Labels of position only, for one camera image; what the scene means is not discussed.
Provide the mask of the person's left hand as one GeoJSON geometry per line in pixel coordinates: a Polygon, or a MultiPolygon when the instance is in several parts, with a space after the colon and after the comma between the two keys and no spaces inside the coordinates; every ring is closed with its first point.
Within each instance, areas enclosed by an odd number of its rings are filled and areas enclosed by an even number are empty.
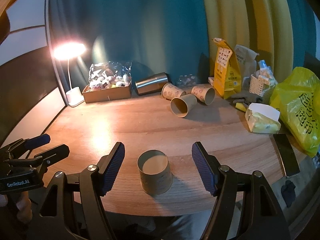
{"type": "Polygon", "coordinates": [[[7,195],[1,194],[1,222],[14,218],[13,221],[28,224],[32,220],[33,214],[28,191],[18,194],[18,198],[15,202],[15,209],[7,207],[8,203],[7,195]]]}

